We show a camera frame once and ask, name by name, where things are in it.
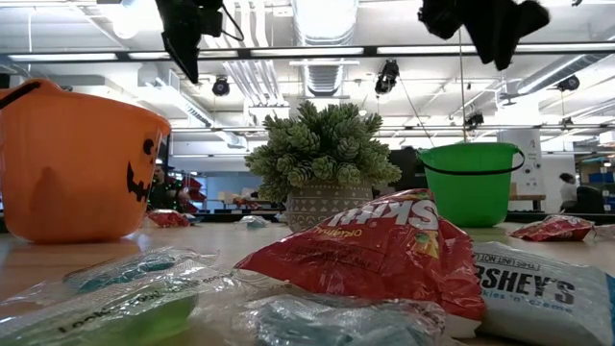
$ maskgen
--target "jack-o'-lantern face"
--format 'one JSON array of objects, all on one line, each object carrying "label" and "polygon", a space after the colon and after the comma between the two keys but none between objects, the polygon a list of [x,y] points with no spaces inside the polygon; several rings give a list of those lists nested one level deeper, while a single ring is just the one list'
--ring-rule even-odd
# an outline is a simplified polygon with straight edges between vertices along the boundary
[{"label": "jack-o'-lantern face", "polygon": [[[143,154],[146,155],[146,160],[149,160],[149,165],[154,168],[156,162],[156,155],[158,154],[158,147],[155,145],[154,140],[147,138],[143,141]],[[137,202],[146,202],[147,196],[150,194],[151,177],[147,180],[147,186],[142,180],[137,183],[135,181],[135,172],[131,166],[131,162],[128,161],[128,168],[126,169],[126,184],[128,187],[128,193],[134,193]]]}]

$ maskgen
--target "tabletop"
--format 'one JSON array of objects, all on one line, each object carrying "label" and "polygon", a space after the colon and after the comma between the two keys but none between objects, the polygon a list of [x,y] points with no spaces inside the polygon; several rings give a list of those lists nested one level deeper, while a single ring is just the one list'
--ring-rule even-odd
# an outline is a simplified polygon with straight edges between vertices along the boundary
[{"label": "tabletop", "polygon": [[[500,241],[512,247],[574,264],[590,264],[615,275],[615,241],[535,243],[504,235],[515,224],[465,230],[475,241]],[[44,280],[93,264],[160,246],[189,248],[203,254],[219,252],[221,262],[234,264],[246,255],[290,235],[283,225],[247,230],[244,225],[202,223],[181,229],[144,228],[116,242],[73,245],[35,245],[11,235],[0,235],[0,301]],[[7,313],[0,309],[0,317]],[[194,335],[178,335],[175,345],[199,344]],[[464,340],[469,345],[516,345],[496,339]]]}]

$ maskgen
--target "ceiling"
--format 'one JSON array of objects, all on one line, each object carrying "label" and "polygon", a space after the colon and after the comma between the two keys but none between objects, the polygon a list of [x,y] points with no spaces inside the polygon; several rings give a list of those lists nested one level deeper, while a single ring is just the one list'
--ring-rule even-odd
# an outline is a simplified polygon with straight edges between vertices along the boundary
[{"label": "ceiling", "polygon": [[[85,51],[142,51],[162,50],[160,39],[160,18],[155,0],[140,0],[145,5],[136,13],[137,17],[127,20],[116,19],[115,6],[97,6],[95,1],[17,1],[0,0],[0,54],[85,52]],[[237,18],[240,8],[237,3]],[[410,45],[410,44],[457,44],[471,43],[462,31],[448,42],[430,35],[417,20],[416,13],[422,2],[416,0],[359,1],[357,25],[353,44],[356,45]],[[615,0],[585,0],[580,6],[572,7],[567,0],[543,1],[551,12],[551,23],[542,30],[522,39],[522,42],[585,42],[602,40],[601,34],[612,26],[612,12]],[[268,43],[274,47],[296,44],[292,8],[289,1],[264,0],[266,9],[264,32]],[[326,25],[335,20],[335,13],[323,12],[316,18]],[[251,14],[251,31],[255,31],[254,9]],[[138,31],[128,38],[126,32]],[[208,48],[203,39],[201,46]],[[615,98],[611,91],[615,87],[615,58],[609,56],[590,65],[576,75],[580,88],[576,91],[543,89],[530,96],[515,99],[517,106],[505,109],[503,101],[496,100],[495,91],[501,91],[499,82],[519,81],[538,72],[561,55],[516,56],[513,64],[505,71],[497,71],[493,64],[482,64],[479,57],[424,57],[398,58],[400,79],[393,90],[377,98],[374,92],[375,80],[384,59],[354,59],[357,65],[344,67],[344,78],[334,102],[353,102],[367,112],[377,112],[384,118],[385,126],[416,126],[421,119],[426,126],[461,124],[462,106],[475,97],[486,96],[482,111],[485,124],[557,124],[564,114],[582,113],[592,106]],[[262,118],[273,111],[276,114],[293,114],[296,106],[307,99],[301,67],[289,65],[290,60],[273,60],[280,91],[288,103],[287,108],[249,110],[245,97],[231,82],[231,92],[217,97],[211,92],[214,76],[226,75],[222,62],[199,62],[201,84],[193,86],[185,80],[173,62],[109,62],[109,63],[57,63],[18,64],[8,66],[15,74],[29,73],[32,76],[50,77],[79,85],[80,92],[91,92],[101,96],[131,102],[156,111],[172,120],[178,128],[194,126],[189,116],[177,107],[174,101],[139,81],[145,70],[156,69],[159,75],[175,71],[182,79],[181,92],[188,96],[197,108],[207,112],[213,126],[236,127],[257,126],[249,114]],[[101,91],[101,86],[90,85],[87,76],[102,76],[107,82],[104,87],[114,92]],[[615,120],[615,108],[597,111],[591,116],[580,118],[575,123],[601,124]],[[544,137],[566,141],[587,140],[599,133],[598,130],[575,132],[566,136],[561,131],[545,132]],[[470,134],[477,140],[495,140],[495,131],[476,131]],[[237,169],[234,164],[242,158],[182,158],[181,155],[245,154],[265,142],[263,134],[248,134],[248,145],[243,149],[230,149],[215,134],[176,133],[174,134],[175,164],[189,170],[215,170],[214,160],[234,162],[229,170]],[[383,131],[380,140],[396,147],[402,145],[431,146],[454,143],[461,139],[461,131],[433,131],[431,140],[421,131]],[[552,140],[543,147],[558,147],[563,144]]]}]

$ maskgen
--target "black bucket handle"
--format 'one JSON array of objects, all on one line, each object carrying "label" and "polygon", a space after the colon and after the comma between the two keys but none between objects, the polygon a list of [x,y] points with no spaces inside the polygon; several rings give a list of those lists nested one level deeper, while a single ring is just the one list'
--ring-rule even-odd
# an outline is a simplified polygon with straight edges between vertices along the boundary
[{"label": "black bucket handle", "polygon": [[439,168],[435,168],[432,167],[428,164],[426,164],[423,161],[423,165],[425,165],[425,168],[432,170],[436,173],[441,173],[441,174],[448,174],[448,175],[457,175],[457,176],[483,176],[483,175],[494,175],[494,174],[504,174],[504,173],[510,173],[510,172],[514,172],[517,169],[523,167],[523,165],[526,163],[526,155],[519,149],[516,150],[515,154],[519,154],[521,155],[521,158],[523,159],[521,161],[521,163],[519,163],[518,165],[512,167],[512,168],[506,168],[506,169],[495,169],[495,170],[490,170],[490,171],[478,171],[478,172],[468,172],[468,171],[450,171],[450,170],[446,170],[446,169],[439,169]]},{"label": "black bucket handle", "polygon": [[29,94],[30,92],[34,91],[35,89],[39,87],[40,87],[40,82],[31,82],[31,83],[24,84],[23,86],[20,86],[17,89],[13,90],[10,94],[0,99],[0,111],[3,110],[6,106],[17,101],[21,97]]}]

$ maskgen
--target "security camera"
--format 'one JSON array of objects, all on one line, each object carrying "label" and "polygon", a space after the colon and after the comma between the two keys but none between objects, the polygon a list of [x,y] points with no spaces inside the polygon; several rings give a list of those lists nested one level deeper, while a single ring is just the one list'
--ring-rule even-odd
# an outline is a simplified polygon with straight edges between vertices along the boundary
[{"label": "security camera", "polygon": [[577,76],[572,75],[568,78],[566,78],[565,80],[559,82],[555,88],[557,88],[559,91],[564,92],[566,90],[568,91],[575,91],[578,89],[578,86],[580,85],[580,80],[578,79]]},{"label": "security camera", "polygon": [[480,124],[484,124],[484,117],[481,111],[476,111],[465,119],[465,126],[469,131],[474,131]]},{"label": "security camera", "polygon": [[394,60],[387,60],[382,68],[382,72],[378,75],[375,91],[378,95],[391,92],[397,84],[395,79],[400,75],[400,67]]},{"label": "security camera", "polygon": [[216,96],[226,96],[231,91],[229,87],[229,82],[227,82],[226,76],[218,76],[215,79],[215,83],[211,88],[211,92],[213,92]]}]

